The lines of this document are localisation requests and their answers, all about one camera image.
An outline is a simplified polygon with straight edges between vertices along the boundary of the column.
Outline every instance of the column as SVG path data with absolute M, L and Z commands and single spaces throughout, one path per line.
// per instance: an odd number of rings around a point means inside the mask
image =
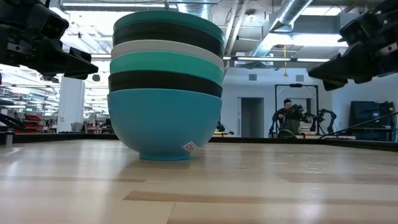
M 76 78 L 61 79 L 57 133 L 71 131 L 71 124 L 83 122 L 85 108 L 85 82 Z

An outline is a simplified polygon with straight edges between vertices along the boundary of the bowl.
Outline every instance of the bowl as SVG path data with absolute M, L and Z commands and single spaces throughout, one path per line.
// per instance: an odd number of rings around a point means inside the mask
M 202 49 L 200 47 L 184 44 L 180 42 L 168 41 L 168 40 L 133 40 L 115 46 L 112 51 L 112 60 L 120 55 L 125 55 L 133 52 L 145 52 L 145 51 L 167 51 L 181 54 L 188 54 L 218 65 L 221 69 L 224 69 L 224 62 L 221 58 L 217 57 L 213 52 Z
M 141 22 L 168 22 L 171 24 L 179 24 L 201 30 L 217 38 L 220 42 L 224 42 L 224 33 L 216 24 L 189 13 L 168 10 L 150 10 L 128 14 L 116 21 L 113 26 L 113 32 L 129 24 Z
M 108 95 L 109 115 L 118 138 L 141 159 L 189 159 L 212 137 L 222 100 L 204 93 L 132 89 Z
M 206 78 L 219 85 L 223 82 L 223 69 L 211 61 L 175 52 L 134 52 L 116 57 L 111 62 L 111 75 L 136 70 L 178 72 Z
M 221 85 L 194 75 L 178 72 L 139 70 L 114 73 L 108 77 L 109 92 L 129 89 L 170 89 L 205 93 L 221 98 Z
M 168 40 L 194 45 L 223 58 L 224 42 L 201 30 L 168 22 L 140 22 L 126 25 L 112 35 L 113 47 L 135 40 Z

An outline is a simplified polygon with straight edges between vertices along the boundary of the blue bowl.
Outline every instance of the blue bowl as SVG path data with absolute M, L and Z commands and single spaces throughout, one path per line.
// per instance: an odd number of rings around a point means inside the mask
M 118 138 L 141 159 L 189 159 L 212 137 L 222 100 L 204 93 L 166 89 L 111 92 L 108 108 Z

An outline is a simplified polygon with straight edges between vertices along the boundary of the label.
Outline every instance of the label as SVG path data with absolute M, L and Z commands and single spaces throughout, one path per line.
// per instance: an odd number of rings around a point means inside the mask
M 188 152 L 192 152 L 195 150 L 200 149 L 197 145 L 195 145 L 192 141 L 186 143 L 184 146 L 182 146 L 185 150 L 187 150 Z

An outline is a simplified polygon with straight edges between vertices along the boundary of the table surface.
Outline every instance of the table surface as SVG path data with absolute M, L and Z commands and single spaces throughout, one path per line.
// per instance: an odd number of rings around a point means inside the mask
M 1 223 L 398 223 L 398 154 L 208 144 L 143 161 L 119 141 L 0 149 Z

